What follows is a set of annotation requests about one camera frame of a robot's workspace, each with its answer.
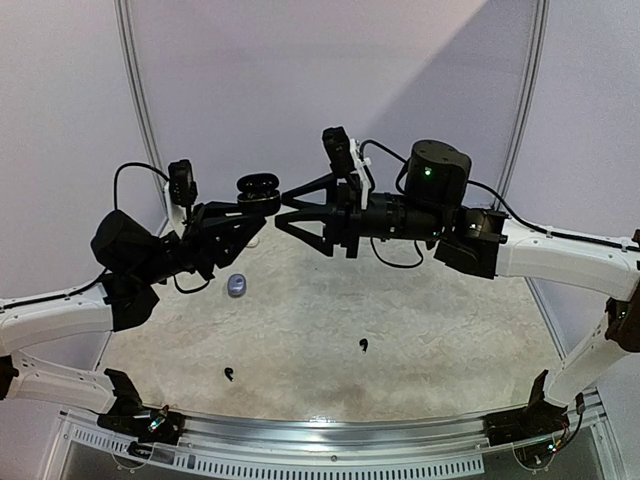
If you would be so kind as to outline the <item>blue-grey charging case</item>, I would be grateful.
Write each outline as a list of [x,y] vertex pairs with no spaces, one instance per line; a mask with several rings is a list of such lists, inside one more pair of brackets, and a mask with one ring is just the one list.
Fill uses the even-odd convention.
[[226,291],[231,298],[240,298],[246,294],[247,280],[243,274],[235,273],[229,276]]

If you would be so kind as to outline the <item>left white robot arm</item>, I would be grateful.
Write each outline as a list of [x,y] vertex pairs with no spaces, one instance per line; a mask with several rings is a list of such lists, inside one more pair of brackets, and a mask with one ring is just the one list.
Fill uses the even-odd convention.
[[229,266],[271,214],[226,202],[198,204],[180,219],[180,232],[156,236],[122,210],[111,211],[91,241],[105,272],[83,287],[2,302],[2,398],[108,411],[126,433],[141,433],[149,415],[136,402],[137,392],[125,373],[42,361],[26,354],[25,348],[141,326],[160,301],[155,285],[181,273],[212,280],[215,269]]

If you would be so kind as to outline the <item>aluminium front rail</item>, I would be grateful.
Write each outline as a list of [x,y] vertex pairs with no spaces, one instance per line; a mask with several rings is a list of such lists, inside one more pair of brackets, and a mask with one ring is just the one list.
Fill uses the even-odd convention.
[[46,479],[622,479],[599,395],[585,395],[579,430],[495,445],[482,413],[435,420],[285,422],[211,415],[186,419],[175,446],[135,448],[73,410],[61,415]]

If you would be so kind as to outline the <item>aluminium frame post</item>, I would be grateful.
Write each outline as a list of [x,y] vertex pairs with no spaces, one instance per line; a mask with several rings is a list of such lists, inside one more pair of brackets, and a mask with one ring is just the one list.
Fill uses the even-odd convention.
[[144,82],[142,79],[142,70],[136,48],[131,2],[126,0],[115,0],[114,7],[119,29],[125,73],[147,160],[153,167],[162,169],[164,165],[152,124]]
[[528,46],[518,94],[516,117],[509,137],[506,159],[496,185],[496,190],[502,197],[507,196],[516,169],[518,155],[531,112],[545,43],[549,16],[549,1],[534,1],[533,6]]

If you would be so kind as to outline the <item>black charging case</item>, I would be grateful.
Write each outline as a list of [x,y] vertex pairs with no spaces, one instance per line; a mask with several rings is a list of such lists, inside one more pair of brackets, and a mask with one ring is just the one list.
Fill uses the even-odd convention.
[[278,213],[281,206],[279,179],[273,173],[257,173],[243,176],[237,183],[237,204],[243,214],[264,217]]

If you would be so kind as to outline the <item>left aluminium frame post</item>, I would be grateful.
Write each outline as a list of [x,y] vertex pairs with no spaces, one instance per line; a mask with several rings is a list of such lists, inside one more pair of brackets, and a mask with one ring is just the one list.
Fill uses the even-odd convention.
[[114,7],[119,29],[125,73],[147,160],[153,167],[162,169],[164,165],[152,124],[144,82],[142,79],[142,70],[136,48],[131,2],[126,0],[115,0]]

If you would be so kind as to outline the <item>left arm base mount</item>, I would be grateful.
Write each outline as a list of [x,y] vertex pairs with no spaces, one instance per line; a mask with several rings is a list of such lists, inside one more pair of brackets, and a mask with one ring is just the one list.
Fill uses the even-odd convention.
[[138,444],[178,445],[186,421],[183,414],[168,405],[161,408],[144,405],[126,373],[106,369],[104,374],[112,383],[115,401],[106,413],[98,415],[100,428],[134,437]]

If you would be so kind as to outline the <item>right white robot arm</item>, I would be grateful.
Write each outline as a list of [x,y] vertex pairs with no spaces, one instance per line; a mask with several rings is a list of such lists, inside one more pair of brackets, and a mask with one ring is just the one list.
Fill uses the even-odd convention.
[[361,239],[420,241],[436,260],[470,276],[535,278],[604,294],[604,317],[562,363],[536,380],[517,427],[537,436],[612,365],[639,349],[639,243],[542,227],[510,207],[469,208],[471,159],[420,140],[402,163],[395,193],[373,191],[364,148],[326,144],[329,174],[285,193],[276,227],[324,255],[355,257]]

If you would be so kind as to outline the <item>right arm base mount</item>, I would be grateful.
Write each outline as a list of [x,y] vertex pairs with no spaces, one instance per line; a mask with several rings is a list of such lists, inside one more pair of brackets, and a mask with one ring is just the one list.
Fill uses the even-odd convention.
[[549,371],[544,370],[535,378],[526,406],[490,413],[483,417],[484,434],[491,446],[531,439],[563,429],[560,439],[548,448],[549,452],[555,453],[575,438],[582,426],[586,410],[584,394],[580,392],[575,397],[579,418],[577,426],[570,433],[568,407],[552,405],[545,396],[544,384],[548,374]]

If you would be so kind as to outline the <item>right aluminium frame post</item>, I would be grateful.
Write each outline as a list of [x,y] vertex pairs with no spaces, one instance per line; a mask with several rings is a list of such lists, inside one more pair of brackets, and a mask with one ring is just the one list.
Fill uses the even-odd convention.
[[549,16],[549,1],[534,1],[533,6],[528,46],[518,94],[516,117],[509,137],[506,159],[496,185],[496,190],[502,197],[507,196],[516,169],[518,155],[531,112],[545,43]]

